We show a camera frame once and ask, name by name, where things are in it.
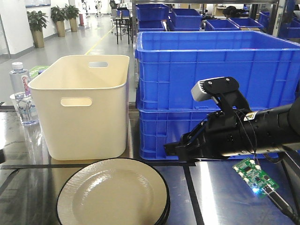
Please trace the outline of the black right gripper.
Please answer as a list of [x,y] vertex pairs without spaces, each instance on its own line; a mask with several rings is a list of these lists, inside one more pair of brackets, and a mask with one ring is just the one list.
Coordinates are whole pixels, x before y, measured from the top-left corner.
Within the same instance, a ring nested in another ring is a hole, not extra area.
[[246,114],[249,110],[234,110],[234,125],[223,126],[224,115],[211,113],[192,131],[181,136],[180,142],[166,143],[165,153],[180,161],[194,158],[228,159],[231,156],[251,154],[251,127]]

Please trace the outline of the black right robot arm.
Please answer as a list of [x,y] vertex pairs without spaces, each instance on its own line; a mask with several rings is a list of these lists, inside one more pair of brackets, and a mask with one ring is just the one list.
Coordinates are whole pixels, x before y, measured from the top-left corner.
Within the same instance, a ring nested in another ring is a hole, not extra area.
[[300,100],[293,104],[256,111],[250,119],[245,112],[234,111],[233,126],[221,125],[221,111],[182,136],[175,152],[181,161],[193,158],[223,160],[232,156],[264,154],[300,149]]

